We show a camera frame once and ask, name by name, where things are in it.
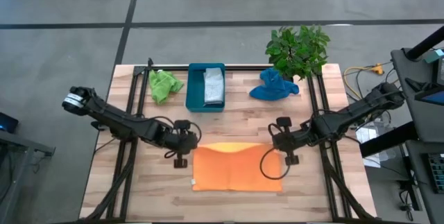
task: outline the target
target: teal container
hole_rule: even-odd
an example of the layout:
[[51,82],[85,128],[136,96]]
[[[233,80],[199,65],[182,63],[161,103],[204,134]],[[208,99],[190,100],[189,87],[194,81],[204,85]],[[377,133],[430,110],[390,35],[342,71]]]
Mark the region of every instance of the teal container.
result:
[[[217,105],[203,105],[205,83],[203,73],[206,68],[221,68],[223,76],[223,102]],[[190,112],[222,112],[225,107],[225,65],[221,63],[192,63],[188,66],[187,99],[185,106]]]

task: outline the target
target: green cloth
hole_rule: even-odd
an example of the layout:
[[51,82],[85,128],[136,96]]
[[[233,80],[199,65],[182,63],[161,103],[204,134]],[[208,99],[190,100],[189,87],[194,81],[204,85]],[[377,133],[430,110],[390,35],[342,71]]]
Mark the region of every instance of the green cloth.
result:
[[169,71],[150,71],[151,95],[159,105],[167,101],[169,92],[178,92],[183,82],[174,77]]

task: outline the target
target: orange towel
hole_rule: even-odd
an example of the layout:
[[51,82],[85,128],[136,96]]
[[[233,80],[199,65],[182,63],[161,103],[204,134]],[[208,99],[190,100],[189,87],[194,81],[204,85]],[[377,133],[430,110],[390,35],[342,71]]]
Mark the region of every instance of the orange towel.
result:
[[[219,143],[199,146],[194,151],[194,191],[282,191],[281,180],[265,178],[259,169],[262,156],[270,144]],[[263,163],[265,174],[278,177],[281,159],[269,153]]]

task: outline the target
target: wooden tabletop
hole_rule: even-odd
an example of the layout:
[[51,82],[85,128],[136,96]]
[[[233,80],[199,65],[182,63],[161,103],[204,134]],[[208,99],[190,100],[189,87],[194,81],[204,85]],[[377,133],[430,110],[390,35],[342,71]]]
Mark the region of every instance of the wooden tabletop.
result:
[[[130,90],[133,65],[118,65],[114,71],[108,103],[125,110]],[[203,131],[202,144],[216,142],[271,143],[266,130],[276,118],[288,116],[293,130],[312,113],[306,80],[298,81],[300,93],[275,101],[260,101],[249,97],[254,87],[261,85],[258,71],[227,71],[225,73],[225,110],[220,113],[191,113],[185,107],[187,72],[175,71],[185,86],[172,94],[168,103],[157,106],[147,90],[145,117],[162,115],[189,119]],[[348,105],[338,64],[326,64],[323,77],[331,110]],[[318,93],[317,81],[314,81]],[[133,112],[136,111],[141,81],[138,82]],[[97,146],[111,139],[108,132],[99,135]],[[95,154],[83,199],[80,217],[86,217],[100,203],[112,181],[119,142],[112,142]],[[359,145],[348,139],[338,142],[345,182],[367,212],[376,215]],[[135,170],[128,205],[127,221],[330,221],[324,174],[319,148],[305,146],[295,151],[299,165],[292,166],[282,180],[282,193],[247,193],[235,191],[192,191],[192,152],[186,156],[189,166],[174,169],[173,160],[164,159],[167,150],[139,141]],[[336,201],[341,207],[339,190]],[[116,209],[120,205],[121,192]]]

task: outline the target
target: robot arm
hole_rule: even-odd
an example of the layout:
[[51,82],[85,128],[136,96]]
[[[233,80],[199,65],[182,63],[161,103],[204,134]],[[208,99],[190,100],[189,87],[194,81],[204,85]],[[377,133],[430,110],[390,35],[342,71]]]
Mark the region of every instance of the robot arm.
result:
[[89,115],[99,123],[108,126],[111,133],[120,140],[139,137],[147,144],[168,148],[179,155],[189,154],[197,147],[198,138],[189,131],[188,120],[178,120],[172,126],[153,117],[140,119],[112,105],[96,95],[92,88],[71,87],[62,103],[63,108],[79,116]]
[[287,165],[297,164],[298,158],[293,151],[302,146],[315,146],[323,141],[338,141],[354,122],[369,114],[381,114],[385,110],[394,110],[404,103],[404,96],[394,84],[381,83],[372,89],[365,98],[339,110],[325,111],[322,115],[313,114],[310,120],[300,125],[301,129],[290,132],[289,117],[278,118],[277,125],[284,128],[272,135],[274,148],[286,152]]

